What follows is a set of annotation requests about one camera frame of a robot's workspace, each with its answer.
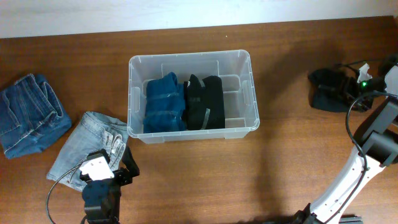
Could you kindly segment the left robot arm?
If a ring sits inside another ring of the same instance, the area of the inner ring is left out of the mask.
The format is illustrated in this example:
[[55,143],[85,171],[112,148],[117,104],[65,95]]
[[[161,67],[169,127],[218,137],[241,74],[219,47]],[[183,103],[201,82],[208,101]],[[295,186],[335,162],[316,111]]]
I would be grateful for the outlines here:
[[110,156],[105,149],[91,152],[80,165],[80,179],[86,182],[82,191],[85,216],[82,223],[118,224],[121,187],[132,183],[140,170],[126,147],[121,162],[125,165],[117,170],[110,168]]

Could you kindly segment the large black garment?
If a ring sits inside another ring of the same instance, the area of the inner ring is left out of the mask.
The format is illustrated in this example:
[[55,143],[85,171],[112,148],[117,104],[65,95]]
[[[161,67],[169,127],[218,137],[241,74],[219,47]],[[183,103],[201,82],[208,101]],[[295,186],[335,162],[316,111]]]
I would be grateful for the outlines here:
[[199,79],[191,74],[184,83],[185,122],[190,131],[224,129],[225,111],[223,85],[220,77]]

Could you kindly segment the light blue jeans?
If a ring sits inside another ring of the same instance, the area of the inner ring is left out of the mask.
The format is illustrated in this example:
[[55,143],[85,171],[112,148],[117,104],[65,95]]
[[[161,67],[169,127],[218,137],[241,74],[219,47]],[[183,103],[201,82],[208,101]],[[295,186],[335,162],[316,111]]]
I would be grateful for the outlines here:
[[126,123],[105,114],[87,111],[61,148],[46,178],[58,180],[61,184],[81,192],[86,182],[80,179],[80,171],[68,171],[81,164],[89,153],[101,149],[110,158],[110,169],[119,169],[128,137]]

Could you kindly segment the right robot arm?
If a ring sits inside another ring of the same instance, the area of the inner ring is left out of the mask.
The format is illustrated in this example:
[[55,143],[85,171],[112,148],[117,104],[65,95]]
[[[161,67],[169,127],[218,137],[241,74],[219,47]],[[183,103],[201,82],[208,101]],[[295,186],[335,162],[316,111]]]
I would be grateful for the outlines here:
[[386,167],[397,163],[397,54],[380,61],[377,76],[369,65],[354,63],[321,68],[308,76],[314,87],[312,108],[345,113],[345,127],[354,144],[337,178],[316,201],[299,210],[293,224],[362,223],[357,216],[343,215],[363,187]]

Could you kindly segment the teal blue garment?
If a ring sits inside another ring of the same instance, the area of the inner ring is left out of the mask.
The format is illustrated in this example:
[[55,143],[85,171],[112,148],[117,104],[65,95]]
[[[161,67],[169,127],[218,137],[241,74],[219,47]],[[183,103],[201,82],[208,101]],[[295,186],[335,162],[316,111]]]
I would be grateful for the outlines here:
[[174,72],[161,79],[151,80],[146,88],[144,133],[185,131],[182,115],[186,109],[184,85]]

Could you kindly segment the small black garment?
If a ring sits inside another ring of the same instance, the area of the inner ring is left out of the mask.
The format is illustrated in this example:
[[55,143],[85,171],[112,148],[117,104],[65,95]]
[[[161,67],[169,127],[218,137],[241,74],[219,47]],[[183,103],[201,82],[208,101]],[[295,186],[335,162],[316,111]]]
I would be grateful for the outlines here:
[[340,85],[345,77],[348,76],[344,71],[330,68],[321,68],[312,72],[308,76],[314,89],[310,97],[310,106],[334,113],[347,112],[349,106],[338,98]]

